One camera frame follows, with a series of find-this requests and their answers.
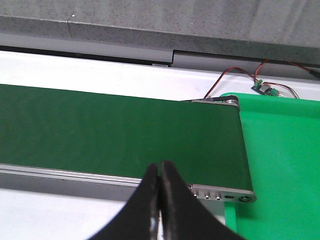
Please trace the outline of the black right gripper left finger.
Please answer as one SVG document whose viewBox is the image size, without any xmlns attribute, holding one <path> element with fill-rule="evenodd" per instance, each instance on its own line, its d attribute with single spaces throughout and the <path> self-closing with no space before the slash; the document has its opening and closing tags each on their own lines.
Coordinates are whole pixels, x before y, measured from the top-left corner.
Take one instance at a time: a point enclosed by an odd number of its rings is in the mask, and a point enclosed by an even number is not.
<svg viewBox="0 0 320 240">
<path fill-rule="evenodd" d="M 156 240 L 159 228 L 158 167 L 150 164 L 119 213 L 91 240 Z"/>
</svg>

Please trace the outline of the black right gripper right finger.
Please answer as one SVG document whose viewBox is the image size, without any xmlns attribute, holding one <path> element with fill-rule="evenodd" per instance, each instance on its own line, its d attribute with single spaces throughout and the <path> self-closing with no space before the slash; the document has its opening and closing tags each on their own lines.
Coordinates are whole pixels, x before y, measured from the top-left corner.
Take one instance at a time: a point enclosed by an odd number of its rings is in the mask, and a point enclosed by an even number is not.
<svg viewBox="0 0 320 240">
<path fill-rule="evenodd" d="M 242 240 L 193 196 L 174 163 L 161 163 L 161 214 L 165 240 Z"/>
</svg>

